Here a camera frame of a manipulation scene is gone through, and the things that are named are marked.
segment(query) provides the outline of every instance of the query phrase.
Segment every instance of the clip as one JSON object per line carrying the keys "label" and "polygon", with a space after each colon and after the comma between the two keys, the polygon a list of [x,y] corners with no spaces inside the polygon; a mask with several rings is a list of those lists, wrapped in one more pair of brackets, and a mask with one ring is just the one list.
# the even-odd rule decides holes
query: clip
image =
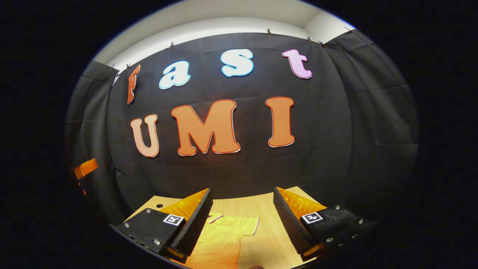
{"label": "clip", "polygon": [[354,31],[350,30],[349,28],[347,28],[347,27],[345,27],[345,26],[344,26],[344,28],[347,29],[349,33],[353,33],[353,32],[354,32]]}

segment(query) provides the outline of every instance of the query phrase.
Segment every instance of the orange letter m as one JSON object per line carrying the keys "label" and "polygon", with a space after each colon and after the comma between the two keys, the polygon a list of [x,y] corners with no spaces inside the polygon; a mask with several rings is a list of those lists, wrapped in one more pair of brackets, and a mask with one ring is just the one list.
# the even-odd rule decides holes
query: orange letter m
{"label": "orange letter m", "polygon": [[206,153],[214,134],[214,153],[233,153],[240,150],[240,145],[234,137],[232,125],[232,111],[236,108],[233,100],[219,100],[214,102],[209,109],[203,123],[194,109],[189,105],[178,106],[171,111],[176,119],[179,134],[178,154],[192,156],[196,148],[191,145],[191,137],[202,153]]}

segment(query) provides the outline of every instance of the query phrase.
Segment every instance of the black metal plate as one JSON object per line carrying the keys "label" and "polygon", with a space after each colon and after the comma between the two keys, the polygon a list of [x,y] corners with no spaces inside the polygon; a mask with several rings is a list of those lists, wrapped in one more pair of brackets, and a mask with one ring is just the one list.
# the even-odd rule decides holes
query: black metal plate
{"label": "black metal plate", "polygon": [[334,251],[353,242],[376,223],[355,215],[342,206],[339,209],[326,208],[305,215],[300,218],[300,222],[312,237],[323,243],[326,252]]}
{"label": "black metal plate", "polygon": [[185,223],[183,217],[147,208],[116,227],[145,248],[160,253],[168,248]]}

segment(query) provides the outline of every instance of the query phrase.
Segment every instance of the yellow t-shirt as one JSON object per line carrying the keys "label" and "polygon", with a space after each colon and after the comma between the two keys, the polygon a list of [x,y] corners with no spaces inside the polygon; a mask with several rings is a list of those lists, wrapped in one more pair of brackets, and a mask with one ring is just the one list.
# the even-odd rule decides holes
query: yellow t-shirt
{"label": "yellow t-shirt", "polygon": [[209,213],[191,256],[185,265],[193,269],[237,269],[240,242],[245,235],[254,235],[259,218],[223,216]]}

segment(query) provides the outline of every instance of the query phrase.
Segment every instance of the wooden table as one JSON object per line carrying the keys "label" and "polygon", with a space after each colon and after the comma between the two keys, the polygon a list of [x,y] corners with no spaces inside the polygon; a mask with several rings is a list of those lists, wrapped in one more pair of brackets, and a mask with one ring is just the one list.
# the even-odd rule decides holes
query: wooden table
{"label": "wooden table", "polygon": [[[317,202],[299,187],[287,190]],[[237,217],[260,217],[255,235],[244,236],[240,240],[239,269],[249,269],[252,265],[262,265],[265,269],[289,269],[305,263],[295,251],[272,199],[272,192],[233,199],[213,199],[211,212]],[[179,200],[153,196],[129,218],[146,208],[159,210],[156,205],[162,204],[165,208]]]}

